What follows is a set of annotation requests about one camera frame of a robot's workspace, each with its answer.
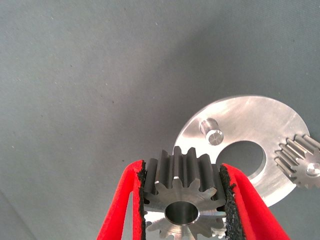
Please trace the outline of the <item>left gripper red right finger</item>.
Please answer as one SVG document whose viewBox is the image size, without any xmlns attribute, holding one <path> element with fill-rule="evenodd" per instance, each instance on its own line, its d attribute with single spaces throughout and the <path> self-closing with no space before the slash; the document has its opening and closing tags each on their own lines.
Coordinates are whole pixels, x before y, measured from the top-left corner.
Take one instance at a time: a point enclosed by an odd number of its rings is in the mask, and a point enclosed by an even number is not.
<svg viewBox="0 0 320 240">
<path fill-rule="evenodd" d="M 227 240 L 288 240 L 289 236 L 247 176 L 228 164 L 220 166 L 226 196 Z"/>
</svg>

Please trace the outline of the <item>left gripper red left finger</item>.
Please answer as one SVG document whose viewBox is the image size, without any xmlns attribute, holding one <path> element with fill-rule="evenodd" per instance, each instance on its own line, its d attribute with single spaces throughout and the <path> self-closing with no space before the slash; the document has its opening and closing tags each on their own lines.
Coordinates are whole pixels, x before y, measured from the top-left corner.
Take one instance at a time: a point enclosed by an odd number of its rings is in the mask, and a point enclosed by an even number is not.
<svg viewBox="0 0 320 240">
<path fill-rule="evenodd" d="M 146 221 L 144 219 L 144 182 L 146 162 L 137 160 L 123 171 L 115 190 L 111 205 L 97 235 L 98 240 L 120 240 L 130 195 L 132 195 L 132 239 L 146 239 Z"/>
</svg>

